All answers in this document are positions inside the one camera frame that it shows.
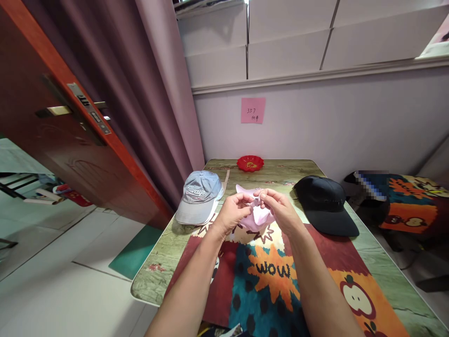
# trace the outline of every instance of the wall trim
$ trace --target wall trim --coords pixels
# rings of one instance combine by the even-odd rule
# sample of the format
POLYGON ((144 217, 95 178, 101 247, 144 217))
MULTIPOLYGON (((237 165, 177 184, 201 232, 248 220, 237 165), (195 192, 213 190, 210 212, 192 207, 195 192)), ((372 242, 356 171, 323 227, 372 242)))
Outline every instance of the wall trim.
POLYGON ((449 66, 449 56, 439 56, 432 58, 416 58, 400 60, 393 62, 376 63, 372 65, 356 66, 342 70, 320 70, 313 73, 306 73, 296 76, 284 76, 263 80, 246 80, 231 84, 222 84, 215 86, 204 86, 192 88, 193 95, 219 93, 232 90, 241 90, 248 88, 263 88, 278 85, 295 84, 301 82, 323 81, 329 79, 364 76, 377 73, 394 73, 415 69, 436 68, 449 66))

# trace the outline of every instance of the wooden door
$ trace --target wooden door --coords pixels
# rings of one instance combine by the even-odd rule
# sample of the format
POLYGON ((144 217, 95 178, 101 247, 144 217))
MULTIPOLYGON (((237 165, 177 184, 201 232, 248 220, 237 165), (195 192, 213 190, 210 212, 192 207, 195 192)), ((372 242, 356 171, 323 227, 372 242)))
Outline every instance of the wooden door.
POLYGON ((95 205, 156 227, 171 218, 20 0, 0 0, 0 132, 95 205), (61 105, 70 114, 47 110, 61 105))

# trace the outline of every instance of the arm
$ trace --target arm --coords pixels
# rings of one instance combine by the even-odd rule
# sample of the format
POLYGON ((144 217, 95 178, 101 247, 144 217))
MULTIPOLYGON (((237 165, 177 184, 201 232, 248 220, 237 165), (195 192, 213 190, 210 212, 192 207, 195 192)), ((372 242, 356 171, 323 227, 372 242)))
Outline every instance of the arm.
POLYGON ((225 237, 251 213, 253 198, 238 193, 226 198, 186 268, 162 302, 145 336, 196 336, 209 293, 210 279, 225 237))
POLYGON ((279 228, 288 236, 297 280, 301 289, 304 316, 312 336, 363 336, 362 330, 287 197, 265 189, 262 207, 271 209, 279 228))

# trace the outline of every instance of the cap logo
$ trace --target cap logo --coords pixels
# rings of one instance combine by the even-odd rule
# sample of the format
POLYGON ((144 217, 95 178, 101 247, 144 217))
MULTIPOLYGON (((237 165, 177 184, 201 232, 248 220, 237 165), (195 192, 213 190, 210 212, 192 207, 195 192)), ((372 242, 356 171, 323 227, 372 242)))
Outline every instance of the cap logo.
POLYGON ((193 188, 193 186, 189 186, 188 188, 186 188, 186 195, 191 196, 192 199, 204 200, 206 191, 205 190, 195 190, 193 188))

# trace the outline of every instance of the red dish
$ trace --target red dish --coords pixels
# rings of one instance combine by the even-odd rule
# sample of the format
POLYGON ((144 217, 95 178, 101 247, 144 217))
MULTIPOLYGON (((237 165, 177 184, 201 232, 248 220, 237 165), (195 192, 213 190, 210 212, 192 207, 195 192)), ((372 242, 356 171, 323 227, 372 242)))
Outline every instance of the red dish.
POLYGON ((237 166, 245 172, 259 171, 263 166, 263 159, 258 156, 243 156, 237 160, 237 166))

